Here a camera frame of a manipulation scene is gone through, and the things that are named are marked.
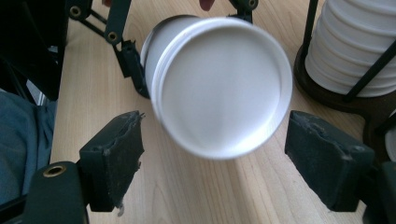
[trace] black metal arm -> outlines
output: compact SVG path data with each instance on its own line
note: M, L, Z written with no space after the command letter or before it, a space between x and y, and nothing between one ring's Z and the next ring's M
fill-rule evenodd
M252 10L257 7L259 0L230 0L230 2L237 9L237 14L232 15L232 17L249 22L253 21ZM80 21L113 46L123 76L131 77L136 91L149 98L144 68L140 63L140 55L136 50L135 43L122 39L130 5L131 0L113 0L106 20L92 10L92 0L67 0L66 13L71 19ZM90 16L103 23L106 29L102 31L88 22L86 19ZM121 44L120 50L117 49L119 43Z

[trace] wooden surface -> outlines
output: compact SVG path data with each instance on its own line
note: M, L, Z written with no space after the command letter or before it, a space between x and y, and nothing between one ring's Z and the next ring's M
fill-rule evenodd
M254 11L254 23L281 43L291 65L303 42L308 3L261 0ZM108 13L98 0L93 8ZM134 0L124 38L135 39L140 50L149 31L168 17L234 13L228 0L217 0L208 13L198 0ZM195 157L163 130L150 101L135 92L131 79L123 78L104 39L70 21L67 42L51 162L77 161L81 147L117 115L132 110L146 114L146 152L125 195L124 215L90 212L91 223L362 223L363 203L356 213L331 212L284 154L288 117L264 146L242 158ZM290 109L321 116L361 139L362 118L319 105L295 86Z

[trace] white plastic cup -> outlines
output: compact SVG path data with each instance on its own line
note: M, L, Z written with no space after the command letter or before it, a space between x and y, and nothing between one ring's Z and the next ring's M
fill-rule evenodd
M329 46L332 46L332 48L336 49L338 52L364 63L376 62L376 60L378 60L386 50L386 48L377 49L362 46L357 44L357 42L347 42L347 40L329 23L327 23L326 20L322 19L321 15L317 22L316 33L318 33L318 36L323 38ZM389 63L392 65L396 64L396 58L392 59Z
M327 48L320 40L320 38L315 38L311 41L309 52L317 65L326 72L330 79L353 87L369 70L370 66L361 66L351 63L344 57L338 57L332 49ZM367 87L375 86L396 87L396 67L385 67L367 85Z
M326 20L334 30L337 30L347 42L355 43L358 46L385 51L396 39L396 29L394 32L390 32L360 24L356 19L342 14L338 7L336 7L334 0L328 0L326 2L321 15L322 19Z
M305 59L305 68L308 75L321 87L326 90L333 91L339 94L346 95L353 87L351 83L344 83L335 81L330 78L321 67L318 66L316 58L312 54L307 55ZM390 87L370 87L367 86L361 92L359 92L359 97L376 97L385 95L387 92L396 91L395 86Z
M366 27L396 34L396 1L332 0L338 13Z
M276 131L292 92L289 60L262 29L235 18L170 18L141 53L154 113L189 152L224 160Z

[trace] white bowl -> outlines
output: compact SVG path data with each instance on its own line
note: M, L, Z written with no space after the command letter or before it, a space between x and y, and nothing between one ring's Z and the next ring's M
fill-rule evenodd
M351 90L350 85L338 83L334 80L326 77L325 72L323 72L314 61L312 54L308 53L305 59L305 69L308 75L322 88L333 91L339 94L346 95ZM396 90L395 87L389 88L377 88L377 87L365 87L359 94L358 97L376 97L385 95L389 92Z
M384 53L382 49L367 49L357 46L353 43L348 43L343 37L334 31L330 25L320 18L317 22L316 32L320 35L325 42L340 54L351 58L352 60L360 61L362 63L375 63L378 58ZM396 57L393 58L389 64L396 65Z
M349 86L352 88L364 75L363 73L352 73L341 66L337 66L337 58L331 57L328 53L324 52L325 48L321 46L319 43L319 39L313 39L311 41L311 46L309 49L309 53L312 55L313 62L317 64L317 66L323 72L323 75L327 78ZM388 88L391 86L396 86L396 70L393 73L393 77L375 77L373 80L367 85L367 87L373 88Z
M311 41L312 48L327 65L342 74L345 78L351 77L359 80L371 67L369 63L359 63L337 52L327 45L320 35L316 35ZM387 65L373 79L372 83L381 85L382 82L396 83L396 66Z
M337 11L368 27L396 33L396 1L394 0L328 0Z
M330 24L347 43L362 48L385 51L396 39L396 31L388 32L359 24L356 19L345 17L334 5L332 0L326 2L322 9L322 19Z

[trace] round hole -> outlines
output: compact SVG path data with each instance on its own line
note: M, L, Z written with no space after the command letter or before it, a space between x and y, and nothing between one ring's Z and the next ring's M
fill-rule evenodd
M255 7L256 1L255 1L255 0L250 0L250 1L248 2L248 4L249 4L251 7Z
M46 171L44 171L43 176L44 177L55 177L57 175L61 175L66 171L66 167L64 165L56 165L48 168Z
M81 15L81 9L79 7L70 7L70 15L73 17L79 17Z
M115 32L110 32L107 36L108 40L115 41L117 39L117 34Z

